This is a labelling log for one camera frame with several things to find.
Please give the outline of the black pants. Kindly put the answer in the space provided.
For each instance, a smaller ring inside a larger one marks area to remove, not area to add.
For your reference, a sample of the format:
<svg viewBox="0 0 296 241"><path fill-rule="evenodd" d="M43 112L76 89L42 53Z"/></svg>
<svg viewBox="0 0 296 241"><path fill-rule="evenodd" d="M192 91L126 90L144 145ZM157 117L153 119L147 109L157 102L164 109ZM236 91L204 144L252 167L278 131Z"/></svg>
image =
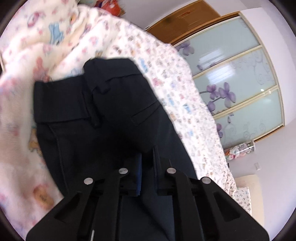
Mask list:
<svg viewBox="0 0 296 241"><path fill-rule="evenodd" d="M95 58L84 73L34 85L37 138L63 195L79 178L104 185L112 170L141 158L140 194L123 199L121 240L174 240L172 199L154 185L153 147L196 177L192 161L148 81L129 59Z"/></svg>

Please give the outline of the patterned pillow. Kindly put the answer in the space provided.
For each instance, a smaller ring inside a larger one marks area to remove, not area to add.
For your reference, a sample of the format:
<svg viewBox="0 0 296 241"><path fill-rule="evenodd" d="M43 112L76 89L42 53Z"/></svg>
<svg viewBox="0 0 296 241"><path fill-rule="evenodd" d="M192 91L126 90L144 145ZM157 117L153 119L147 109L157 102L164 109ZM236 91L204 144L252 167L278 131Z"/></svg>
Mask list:
<svg viewBox="0 0 296 241"><path fill-rule="evenodd" d="M233 196L234 200L246 211L252 215L251 195L249 187L237 187Z"/></svg>

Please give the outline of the beige headboard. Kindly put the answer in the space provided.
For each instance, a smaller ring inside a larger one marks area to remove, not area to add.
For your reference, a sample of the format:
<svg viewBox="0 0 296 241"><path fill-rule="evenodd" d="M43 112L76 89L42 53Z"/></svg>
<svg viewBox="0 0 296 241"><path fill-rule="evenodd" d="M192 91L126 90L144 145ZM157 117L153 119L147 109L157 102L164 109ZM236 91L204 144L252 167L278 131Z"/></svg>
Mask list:
<svg viewBox="0 0 296 241"><path fill-rule="evenodd" d="M264 226L264 205L260 181L257 175L235 178L237 187L249 187L251 195L252 217Z"/></svg>

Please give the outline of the plush toy container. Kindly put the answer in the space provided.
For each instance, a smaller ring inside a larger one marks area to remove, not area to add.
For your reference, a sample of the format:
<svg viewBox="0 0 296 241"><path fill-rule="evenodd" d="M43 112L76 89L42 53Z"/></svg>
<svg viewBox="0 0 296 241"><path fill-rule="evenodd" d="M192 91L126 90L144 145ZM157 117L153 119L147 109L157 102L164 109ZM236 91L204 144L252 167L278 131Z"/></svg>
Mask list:
<svg viewBox="0 0 296 241"><path fill-rule="evenodd" d="M241 144L235 145L225 151L226 161L232 161L237 158L244 157L255 151L254 141L243 142Z"/></svg>

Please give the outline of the glass sliding wardrobe doors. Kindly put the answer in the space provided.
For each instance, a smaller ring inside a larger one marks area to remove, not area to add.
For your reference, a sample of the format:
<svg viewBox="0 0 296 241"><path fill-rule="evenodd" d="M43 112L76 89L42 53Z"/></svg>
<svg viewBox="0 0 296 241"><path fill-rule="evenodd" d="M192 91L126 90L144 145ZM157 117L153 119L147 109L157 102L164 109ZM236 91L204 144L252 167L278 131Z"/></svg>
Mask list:
<svg viewBox="0 0 296 241"><path fill-rule="evenodd" d="M273 64L243 15L194 33L175 48L191 68L224 148L259 140L284 126Z"/></svg>

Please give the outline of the floral bed sheet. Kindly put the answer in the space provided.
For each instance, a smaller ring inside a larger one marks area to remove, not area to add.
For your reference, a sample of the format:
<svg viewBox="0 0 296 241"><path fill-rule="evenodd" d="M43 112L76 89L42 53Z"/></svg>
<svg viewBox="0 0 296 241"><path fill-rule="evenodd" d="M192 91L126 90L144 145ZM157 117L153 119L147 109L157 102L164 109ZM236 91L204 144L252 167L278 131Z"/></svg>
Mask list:
<svg viewBox="0 0 296 241"><path fill-rule="evenodd" d="M194 84L188 63L170 44L110 14L97 20L104 57L130 58L147 78L181 139L198 178L209 177L230 197L237 190L217 127Z"/></svg>

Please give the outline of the cartoon animal fleece blanket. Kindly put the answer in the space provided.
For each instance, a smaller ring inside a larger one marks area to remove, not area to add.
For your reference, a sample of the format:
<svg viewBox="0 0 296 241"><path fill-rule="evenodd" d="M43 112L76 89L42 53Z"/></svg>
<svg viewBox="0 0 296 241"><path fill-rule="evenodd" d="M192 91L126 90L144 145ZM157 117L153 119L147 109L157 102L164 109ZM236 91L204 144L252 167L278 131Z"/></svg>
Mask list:
<svg viewBox="0 0 296 241"><path fill-rule="evenodd" d="M1 36L1 211L21 238L62 198L37 141L34 83L80 74L120 24L77 1L27 1Z"/></svg>

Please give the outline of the brown wooden door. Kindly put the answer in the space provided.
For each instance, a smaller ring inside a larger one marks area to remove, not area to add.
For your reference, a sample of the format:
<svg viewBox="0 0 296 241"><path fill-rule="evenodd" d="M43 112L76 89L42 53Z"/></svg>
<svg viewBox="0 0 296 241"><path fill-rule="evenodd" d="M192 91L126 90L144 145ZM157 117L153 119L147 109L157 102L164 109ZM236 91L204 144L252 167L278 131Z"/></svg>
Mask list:
<svg viewBox="0 0 296 241"><path fill-rule="evenodd" d="M159 20L147 31L164 43L172 43L192 29L219 17L205 1L195 1Z"/></svg>

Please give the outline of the red patterned garment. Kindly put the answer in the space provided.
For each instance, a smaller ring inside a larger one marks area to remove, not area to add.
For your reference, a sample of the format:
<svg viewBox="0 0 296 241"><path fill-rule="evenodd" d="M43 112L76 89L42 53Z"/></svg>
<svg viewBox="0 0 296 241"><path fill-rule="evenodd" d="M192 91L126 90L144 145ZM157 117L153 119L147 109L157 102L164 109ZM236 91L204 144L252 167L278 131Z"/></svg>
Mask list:
<svg viewBox="0 0 296 241"><path fill-rule="evenodd" d="M114 16L122 16L125 14L124 9L119 6L117 0L97 1L94 6L104 9Z"/></svg>

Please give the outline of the wall socket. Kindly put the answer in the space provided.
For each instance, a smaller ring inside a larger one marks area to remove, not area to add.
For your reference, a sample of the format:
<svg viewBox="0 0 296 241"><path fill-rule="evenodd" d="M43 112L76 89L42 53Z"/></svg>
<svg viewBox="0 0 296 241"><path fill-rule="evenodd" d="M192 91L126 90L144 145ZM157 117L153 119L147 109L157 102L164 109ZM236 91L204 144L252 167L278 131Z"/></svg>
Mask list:
<svg viewBox="0 0 296 241"><path fill-rule="evenodd" d="M255 169L256 169L257 171L259 171L259 170L261 169L259 163L255 163L254 165L255 165Z"/></svg>

